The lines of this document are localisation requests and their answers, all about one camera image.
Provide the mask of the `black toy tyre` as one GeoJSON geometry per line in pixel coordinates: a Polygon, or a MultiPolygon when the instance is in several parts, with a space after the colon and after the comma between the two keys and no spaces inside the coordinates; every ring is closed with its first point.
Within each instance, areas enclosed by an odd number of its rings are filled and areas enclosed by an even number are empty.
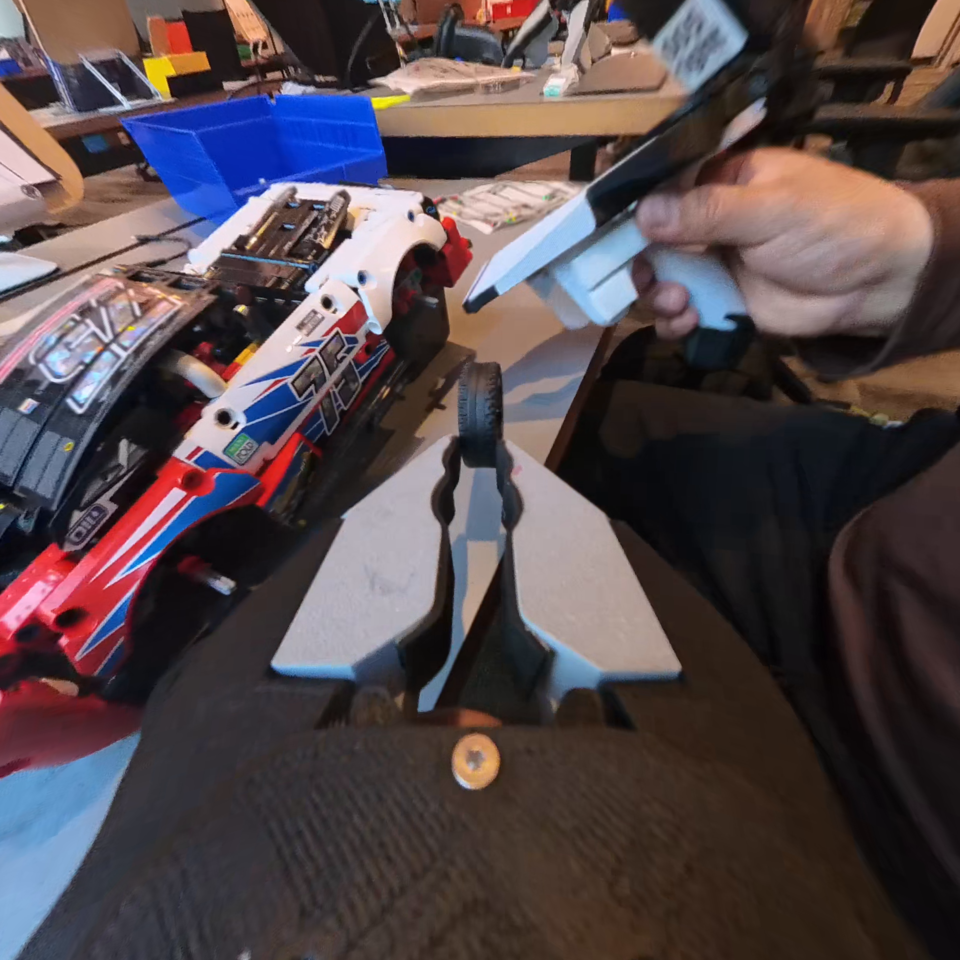
{"type": "Polygon", "coordinates": [[[494,469],[503,437],[502,370],[496,362],[470,362],[458,386],[458,435],[467,467],[494,469]]]}

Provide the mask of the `person's right hand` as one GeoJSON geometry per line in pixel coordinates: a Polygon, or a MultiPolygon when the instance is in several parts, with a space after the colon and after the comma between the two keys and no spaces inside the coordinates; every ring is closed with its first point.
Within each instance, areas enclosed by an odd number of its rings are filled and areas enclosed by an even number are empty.
{"type": "Polygon", "coordinates": [[[723,153],[635,211],[652,245],[726,261],[758,331],[879,337],[904,316],[934,225],[906,189],[799,150],[723,153]]]}

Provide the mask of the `grey desk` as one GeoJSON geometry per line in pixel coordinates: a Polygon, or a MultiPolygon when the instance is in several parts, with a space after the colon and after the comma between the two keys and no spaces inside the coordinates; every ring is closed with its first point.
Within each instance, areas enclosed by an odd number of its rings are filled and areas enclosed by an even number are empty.
{"type": "MultiPolygon", "coordinates": [[[[58,279],[33,292],[13,296],[2,304],[2,337],[14,335],[47,300],[60,294],[82,274],[94,269],[93,253],[110,254],[102,265],[149,259],[152,251],[121,251],[121,234],[134,227],[169,226],[172,235],[200,243],[213,226],[197,221],[172,199],[145,206],[95,225],[68,233],[37,247],[38,255],[63,264],[76,262],[73,278],[58,279]]],[[[456,383],[459,369],[470,359],[497,362],[504,375],[505,426],[508,439],[539,462],[556,467],[569,442],[598,365],[606,351],[608,334],[591,327],[564,330],[560,322],[528,288],[514,288],[476,315],[464,313],[461,301],[484,262],[519,236],[523,226],[484,235],[465,230],[474,244],[474,259],[449,294],[450,339],[402,391],[384,414],[381,426],[357,439],[347,460],[356,481],[350,478],[318,492],[316,504],[306,513],[307,526],[271,560],[273,572],[262,584],[226,610],[217,629],[191,646],[151,695],[148,720],[169,707],[180,719],[180,701],[167,694],[186,678],[187,668],[199,670],[199,679],[213,692],[238,682],[227,668],[239,661],[229,655],[241,652],[255,639],[256,629],[275,628],[282,615],[299,604],[312,581],[322,548],[328,545],[332,525],[340,515],[366,496],[408,460],[456,426],[456,383]]],[[[438,677],[422,692],[419,706],[435,706],[450,678],[456,658],[468,635],[474,643],[474,622],[492,622],[497,606],[504,536],[495,524],[499,497],[489,471],[466,469],[454,491],[455,514],[451,526],[454,566],[454,601],[450,653],[438,677]]],[[[114,800],[126,786],[132,759],[143,760],[148,733],[131,735],[89,756],[54,767],[15,773],[2,778],[2,958],[18,958],[21,950],[45,922],[68,889],[110,812],[119,810],[114,800]]]]}

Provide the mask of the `sticker sheet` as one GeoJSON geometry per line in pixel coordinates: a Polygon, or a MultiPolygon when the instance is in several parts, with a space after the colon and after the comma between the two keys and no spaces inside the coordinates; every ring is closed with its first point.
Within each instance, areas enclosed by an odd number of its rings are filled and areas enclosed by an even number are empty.
{"type": "Polygon", "coordinates": [[[436,201],[440,218],[452,218],[482,234],[528,224],[578,196],[582,187],[561,181],[495,180],[436,201]]]}

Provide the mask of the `brick-built toy race car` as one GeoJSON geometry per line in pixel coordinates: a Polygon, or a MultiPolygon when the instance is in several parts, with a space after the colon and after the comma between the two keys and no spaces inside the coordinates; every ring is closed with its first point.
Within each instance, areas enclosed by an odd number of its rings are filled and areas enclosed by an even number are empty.
{"type": "Polygon", "coordinates": [[[1,773],[130,736],[450,336],[424,193],[282,183],[176,270],[82,278],[2,346],[1,773]]]}

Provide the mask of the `yellow block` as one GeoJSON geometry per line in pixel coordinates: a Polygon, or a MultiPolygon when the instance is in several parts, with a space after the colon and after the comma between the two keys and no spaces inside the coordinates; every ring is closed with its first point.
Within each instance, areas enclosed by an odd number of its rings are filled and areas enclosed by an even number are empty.
{"type": "Polygon", "coordinates": [[[205,52],[147,56],[142,66],[151,86],[165,100],[217,87],[205,52]]]}

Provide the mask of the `black rounded device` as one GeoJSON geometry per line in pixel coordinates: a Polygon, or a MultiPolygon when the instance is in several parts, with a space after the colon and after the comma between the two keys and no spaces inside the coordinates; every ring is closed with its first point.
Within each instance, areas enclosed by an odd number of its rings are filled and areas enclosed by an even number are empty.
{"type": "Polygon", "coordinates": [[[468,23],[460,4],[444,7],[433,38],[432,57],[499,67],[504,50],[500,34],[468,23]]]}

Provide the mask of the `printed paper sheets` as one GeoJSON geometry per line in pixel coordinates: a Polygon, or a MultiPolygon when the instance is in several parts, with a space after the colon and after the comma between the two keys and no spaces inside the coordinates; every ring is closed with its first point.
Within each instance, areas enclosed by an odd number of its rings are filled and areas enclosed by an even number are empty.
{"type": "Polygon", "coordinates": [[[522,86],[535,78],[532,71],[502,68],[442,57],[408,62],[389,74],[371,79],[373,88],[414,98],[466,92],[500,92],[522,86]]]}

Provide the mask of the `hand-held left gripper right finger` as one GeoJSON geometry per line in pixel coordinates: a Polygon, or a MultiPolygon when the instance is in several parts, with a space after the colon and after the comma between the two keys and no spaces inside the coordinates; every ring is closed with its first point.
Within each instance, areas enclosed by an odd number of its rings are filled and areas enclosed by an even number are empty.
{"type": "Polygon", "coordinates": [[[681,662],[606,514],[513,442],[497,454],[505,642],[520,683],[677,680],[681,662]]]}

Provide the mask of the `clear acrylic stand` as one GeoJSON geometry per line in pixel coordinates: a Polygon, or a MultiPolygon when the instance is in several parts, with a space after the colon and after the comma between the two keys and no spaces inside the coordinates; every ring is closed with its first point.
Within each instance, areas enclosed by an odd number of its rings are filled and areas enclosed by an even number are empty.
{"type": "Polygon", "coordinates": [[[75,113],[129,109],[142,102],[160,102],[163,95],[147,77],[143,57],[120,50],[80,54],[63,62],[43,54],[63,106],[75,113]]]}

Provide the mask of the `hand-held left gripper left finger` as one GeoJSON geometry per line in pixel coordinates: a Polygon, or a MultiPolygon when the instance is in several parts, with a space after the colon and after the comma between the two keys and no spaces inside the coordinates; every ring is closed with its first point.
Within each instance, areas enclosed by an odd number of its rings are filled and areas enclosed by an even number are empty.
{"type": "Polygon", "coordinates": [[[440,672],[450,654],[459,447],[441,437],[343,515],[274,672],[349,682],[430,682],[440,672]]]}

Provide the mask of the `grey wedge-shaped stand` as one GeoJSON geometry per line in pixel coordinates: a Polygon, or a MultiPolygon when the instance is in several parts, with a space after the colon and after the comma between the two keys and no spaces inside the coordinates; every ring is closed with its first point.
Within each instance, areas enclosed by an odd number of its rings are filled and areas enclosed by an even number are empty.
{"type": "Polygon", "coordinates": [[[580,67],[571,95],[655,92],[668,76],[657,53],[642,43],[611,47],[606,54],[599,56],[584,47],[580,67]]]}

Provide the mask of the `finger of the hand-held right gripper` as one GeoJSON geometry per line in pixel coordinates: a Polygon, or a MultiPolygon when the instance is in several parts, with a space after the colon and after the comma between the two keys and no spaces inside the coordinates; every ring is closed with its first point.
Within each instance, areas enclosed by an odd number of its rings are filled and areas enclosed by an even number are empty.
{"type": "Polygon", "coordinates": [[[598,227],[594,204],[594,186],[587,186],[501,248],[474,278],[463,311],[478,313],[588,239],[598,227]]]}

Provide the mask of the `cardboard sheet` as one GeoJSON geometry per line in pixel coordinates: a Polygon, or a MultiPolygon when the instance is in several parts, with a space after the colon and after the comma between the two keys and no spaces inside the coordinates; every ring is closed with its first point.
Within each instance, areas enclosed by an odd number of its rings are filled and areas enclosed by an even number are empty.
{"type": "Polygon", "coordinates": [[[15,1],[44,56],[78,65],[82,56],[120,51],[140,55],[138,31],[126,1],[15,1]]]}

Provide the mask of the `black office chair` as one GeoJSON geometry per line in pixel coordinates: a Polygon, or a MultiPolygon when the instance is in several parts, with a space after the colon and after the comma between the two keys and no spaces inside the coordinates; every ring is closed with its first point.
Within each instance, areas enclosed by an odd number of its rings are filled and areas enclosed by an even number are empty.
{"type": "Polygon", "coordinates": [[[841,53],[819,65],[808,134],[826,155],[908,182],[957,179],[958,2],[864,2],[841,53]]]}

